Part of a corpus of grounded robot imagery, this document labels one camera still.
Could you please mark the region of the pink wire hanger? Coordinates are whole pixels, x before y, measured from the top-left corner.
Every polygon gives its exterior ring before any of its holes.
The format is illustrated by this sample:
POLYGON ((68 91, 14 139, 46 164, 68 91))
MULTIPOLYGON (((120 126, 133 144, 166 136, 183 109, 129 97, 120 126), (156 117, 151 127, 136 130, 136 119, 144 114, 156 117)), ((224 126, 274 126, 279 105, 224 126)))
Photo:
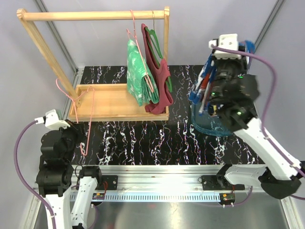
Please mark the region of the pink wire hanger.
MULTIPOLYGON (((56 86, 57 88, 64 93, 65 96, 67 96, 71 101, 72 101, 72 107, 75 111, 75 115, 76 115, 76 123, 79 124, 79 119, 78 119, 78 114, 77 114, 77 108, 76 108, 76 103, 75 100, 72 99, 71 96, 69 96, 66 92, 64 92, 61 87, 59 86, 58 83, 58 78, 55 80, 56 86)), ((85 94, 87 94, 89 92, 89 90, 92 89, 93 95, 92 95, 92 105, 91 105, 91 115, 90 115, 90 121, 89 121, 89 127, 88 127, 88 134, 87 134, 87 144, 86 144, 86 150, 83 150, 82 144, 80 144, 80 152, 82 156, 87 156, 88 155, 88 149, 89 149, 89 142, 90 142, 90 135, 91 135, 91 126, 92 126, 92 117, 93 117, 93 110, 94 110, 94 101, 95 101, 95 89, 93 86, 89 86, 87 88, 87 90, 83 93, 81 93, 81 95, 79 95, 79 97, 77 97, 77 99, 82 98, 85 94)))
POLYGON ((134 40, 135 40, 135 43, 136 43, 136 46, 137 46, 142 64, 143 64, 143 67, 145 69, 145 75, 143 77, 144 77, 144 79, 146 81, 146 84, 149 87, 150 91, 153 93, 154 92, 154 87, 153 87, 153 84, 151 82, 150 76, 148 75, 148 71, 147 71, 147 68, 146 68, 146 62, 144 61, 144 58, 142 56, 141 49, 140 49, 140 46, 139 46, 139 43, 138 43, 138 40, 137 40, 134 13, 133 13, 132 10, 130 10, 130 13, 131 13, 131 16, 132 16, 132 21, 133 21, 133 37, 134 37, 134 40))

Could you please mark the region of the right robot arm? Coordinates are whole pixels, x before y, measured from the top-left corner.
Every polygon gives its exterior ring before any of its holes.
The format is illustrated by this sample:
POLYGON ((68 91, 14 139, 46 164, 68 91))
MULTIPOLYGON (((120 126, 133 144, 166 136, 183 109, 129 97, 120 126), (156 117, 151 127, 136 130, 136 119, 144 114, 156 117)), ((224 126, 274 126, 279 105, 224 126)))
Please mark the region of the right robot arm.
POLYGON ((233 134, 246 142, 263 160, 264 166, 245 168, 224 165, 216 174, 218 187, 260 186, 276 199, 294 194, 305 176, 305 165, 290 155, 263 127, 254 101, 259 96, 256 76, 247 73, 245 56, 223 59, 212 56, 207 97, 203 104, 233 134))

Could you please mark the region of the blue patterned trousers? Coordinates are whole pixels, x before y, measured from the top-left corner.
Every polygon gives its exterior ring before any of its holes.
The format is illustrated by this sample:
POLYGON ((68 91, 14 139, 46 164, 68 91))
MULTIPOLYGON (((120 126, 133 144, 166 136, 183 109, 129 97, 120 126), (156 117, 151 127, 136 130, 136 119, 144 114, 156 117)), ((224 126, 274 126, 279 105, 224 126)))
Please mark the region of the blue patterned trousers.
MULTIPOLYGON (((210 40, 213 45, 218 46, 216 43, 218 42, 218 39, 213 39, 210 40)), ((245 48, 244 52, 252 53, 254 54, 255 52, 255 44, 252 41, 245 40, 242 42, 239 42, 239 46, 243 46, 245 48)), ((194 83, 190 95, 189 95, 189 100, 193 104, 198 104, 199 102, 202 102, 204 93, 206 92, 206 87, 209 85, 210 82, 210 75, 214 77, 216 73, 216 67, 214 66, 214 61, 212 60, 212 54, 209 55, 208 60, 202 67, 198 78, 196 82, 194 83)), ((210 105, 208 102, 205 103, 204 105, 204 110, 199 111, 198 114, 199 116, 203 115, 203 112, 207 112, 209 116, 211 117, 216 117, 217 116, 217 110, 218 108, 221 108, 220 105, 210 105)))

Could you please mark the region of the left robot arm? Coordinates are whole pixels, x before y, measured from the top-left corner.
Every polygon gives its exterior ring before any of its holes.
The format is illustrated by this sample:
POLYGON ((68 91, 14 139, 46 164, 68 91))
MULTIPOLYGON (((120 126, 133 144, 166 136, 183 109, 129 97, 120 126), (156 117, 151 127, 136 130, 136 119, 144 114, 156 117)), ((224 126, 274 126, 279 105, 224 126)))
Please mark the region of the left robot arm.
POLYGON ((73 153, 85 139, 82 124, 65 120, 65 125, 51 130, 41 138, 41 158, 36 177, 39 194, 46 201, 50 218, 48 225, 58 229, 88 228, 88 214, 92 196, 103 185, 98 166, 84 166, 78 175, 78 193, 70 207, 73 153))

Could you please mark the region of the green white patterned trousers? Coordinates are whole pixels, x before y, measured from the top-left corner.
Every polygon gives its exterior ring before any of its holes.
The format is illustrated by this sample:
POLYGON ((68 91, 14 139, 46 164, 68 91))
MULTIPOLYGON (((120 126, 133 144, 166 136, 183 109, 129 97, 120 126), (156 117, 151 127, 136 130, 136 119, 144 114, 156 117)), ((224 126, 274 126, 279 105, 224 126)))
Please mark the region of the green white patterned trousers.
POLYGON ((127 90, 136 99, 139 106, 143 104, 159 102, 159 92, 153 75, 146 64, 154 92, 152 93, 144 79, 143 67, 136 43, 133 40, 127 42, 127 90))

